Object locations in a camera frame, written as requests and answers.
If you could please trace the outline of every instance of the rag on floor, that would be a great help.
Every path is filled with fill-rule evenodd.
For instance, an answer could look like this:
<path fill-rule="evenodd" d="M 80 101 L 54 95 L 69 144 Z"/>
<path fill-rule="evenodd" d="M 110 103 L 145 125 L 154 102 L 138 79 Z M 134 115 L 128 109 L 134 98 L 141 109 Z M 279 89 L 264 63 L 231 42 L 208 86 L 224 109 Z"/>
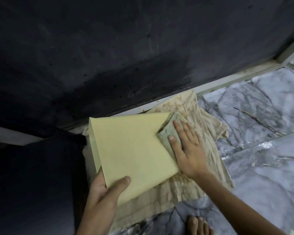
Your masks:
<path fill-rule="evenodd" d="M 196 93 L 193 90 L 173 96 L 146 114 L 176 111 L 180 112 L 200 135 L 207 154 L 208 169 L 226 188 L 234 188 L 215 144 L 218 138 L 228 137 L 228 126 L 198 106 Z M 83 134 L 87 136 L 87 130 L 84 130 Z M 86 156 L 86 154 L 91 154 L 89 137 L 86 139 L 87 146 L 83 154 L 85 158 L 91 158 Z M 96 174 L 93 161 L 86 161 L 86 171 L 89 181 L 92 181 Z M 192 179 L 182 173 L 177 173 L 139 197 L 119 206 L 110 231 L 124 229 L 152 215 L 162 213 L 180 201 L 194 200 L 204 195 L 203 190 Z"/>

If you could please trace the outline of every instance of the person's right hand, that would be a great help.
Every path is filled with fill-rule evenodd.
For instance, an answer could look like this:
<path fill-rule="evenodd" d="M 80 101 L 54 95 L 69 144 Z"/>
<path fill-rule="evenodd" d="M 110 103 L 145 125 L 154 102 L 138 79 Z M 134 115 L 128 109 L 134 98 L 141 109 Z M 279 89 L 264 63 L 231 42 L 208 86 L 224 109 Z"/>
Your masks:
<path fill-rule="evenodd" d="M 183 128 L 176 120 L 173 121 L 173 124 L 181 139 L 183 149 L 174 136 L 170 135 L 168 139 L 180 170 L 189 178 L 194 179 L 200 174 L 209 173 L 206 153 L 198 133 L 192 129 L 189 123 L 182 120 L 180 122 Z"/>

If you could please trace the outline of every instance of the green cleaning cloth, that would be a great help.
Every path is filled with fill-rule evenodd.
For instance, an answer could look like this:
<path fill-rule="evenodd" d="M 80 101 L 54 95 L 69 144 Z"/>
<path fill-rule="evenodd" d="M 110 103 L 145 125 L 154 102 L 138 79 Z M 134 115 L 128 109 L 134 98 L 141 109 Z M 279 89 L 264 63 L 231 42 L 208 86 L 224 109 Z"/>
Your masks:
<path fill-rule="evenodd" d="M 186 119 L 181 115 L 180 112 L 174 112 L 174 113 L 170 114 L 170 116 L 168 117 L 168 121 L 166 121 L 164 123 L 164 126 L 159 130 L 157 136 L 160 139 L 160 141 L 162 142 L 162 144 L 165 146 L 165 148 L 168 150 L 171 157 L 176 161 L 175 154 L 174 154 L 173 149 L 172 149 L 172 147 L 169 143 L 169 140 L 168 140 L 168 137 L 170 135 L 173 135 L 177 139 L 179 144 L 182 146 L 179 135 L 177 134 L 175 127 L 173 125 L 174 120 L 176 120 L 182 128 L 183 128 L 183 126 L 180 123 L 180 120 L 187 122 Z"/>

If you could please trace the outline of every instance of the person's left arm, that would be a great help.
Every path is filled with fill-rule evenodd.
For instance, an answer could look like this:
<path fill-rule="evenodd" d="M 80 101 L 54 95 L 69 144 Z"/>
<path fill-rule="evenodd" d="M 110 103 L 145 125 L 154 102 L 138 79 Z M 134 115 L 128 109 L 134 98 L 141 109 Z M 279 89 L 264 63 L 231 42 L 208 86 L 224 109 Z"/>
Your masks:
<path fill-rule="evenodd" d="M 120 194 L 129 186 L 126 176 L 110 189 L 106 188 L 102 168 L 91 183 L 81 223 L 76 235 L 106 235 L 112 225 Z"/>

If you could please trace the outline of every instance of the bare foot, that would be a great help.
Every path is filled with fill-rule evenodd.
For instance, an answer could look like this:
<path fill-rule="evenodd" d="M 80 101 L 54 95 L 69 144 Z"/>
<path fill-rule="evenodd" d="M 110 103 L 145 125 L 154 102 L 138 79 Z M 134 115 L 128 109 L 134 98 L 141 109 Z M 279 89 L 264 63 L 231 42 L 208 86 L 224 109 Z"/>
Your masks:
<path fill-rule="evenodd" d="M 215 235 L 208 223 L 202 218 L 189 216 L 187 219 L 188 235 Z"/>

